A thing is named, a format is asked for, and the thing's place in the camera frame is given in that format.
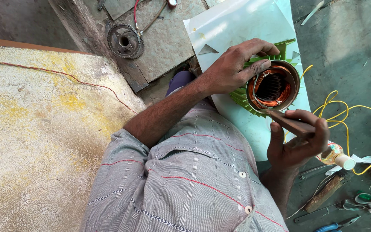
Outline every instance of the plastic bottle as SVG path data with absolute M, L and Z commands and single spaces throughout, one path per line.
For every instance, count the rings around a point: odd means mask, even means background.
M 345 170 L 351 170 L 356 165 L 356 161 L 343 153 L 343 148 L 332 142 L 327 142 L 327 150 L 316 155 L 316 158 L 324 164 L 336 164 Z

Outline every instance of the pliers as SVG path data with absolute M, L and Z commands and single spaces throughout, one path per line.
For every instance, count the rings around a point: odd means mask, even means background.
M 315 230 L 315 232 L 325 232 L 325 231 L 329 231 L 329 232 L 341 232 L 340 229 L 353 224 L 360 217 L 361 216 L 354 217 L 354 218 L 349 218 L 349 219 L 346 219 L 346 220 L 342 221 L 339 224 L 337 224 L 337 223 L 329 224 L 329 225 L 323 226 L 323 227 Z

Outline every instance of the scissors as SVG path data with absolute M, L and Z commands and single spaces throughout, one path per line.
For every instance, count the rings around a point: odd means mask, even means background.
M 340 210 L 362 210 L 367 209 L 369 213 L 371 213 L 371 195 L 368 193 L 360 193 L 358 194 L 354 200 L 343 200 L 338 206 L 337 209 Z
M 346 219 L 346 220 L 340 222 L 339 224 L 337 224 L 337 223 L 329 224 L 329 225 L 323 226 L 323 227 L 315 230 L 315 232 L 325 232 L 325 231 L 329 231 L 329 232 L 341 232 L 340 229 L 353 224 L 360 217 L 361 216 L 354 217 L 354 218 L 349 218 L 349 219 Z

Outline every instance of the man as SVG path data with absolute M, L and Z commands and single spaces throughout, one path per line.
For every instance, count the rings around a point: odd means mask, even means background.
M 284 218 L 298 168 L 327 148 L 329 131 L 310 112 L 286 111 L 316 135 L 284 145 L 283 129 L 271 123 L 272 167 L 259 179 L 244 136 L 204 100 L 270 67 L 260 60 L 243 69 L 254 54 L 279 50 L 260 39 L 230 47 L 201 76 L 111 135 L 81 231 L 288 231 Z

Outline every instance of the white bottle cap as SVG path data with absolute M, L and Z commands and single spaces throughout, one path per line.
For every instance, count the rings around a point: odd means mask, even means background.
M 356 161 L 345 154 L 340 154 L 334 159 L 334 163 L 345 170 L 351 170 L 356 165 Z

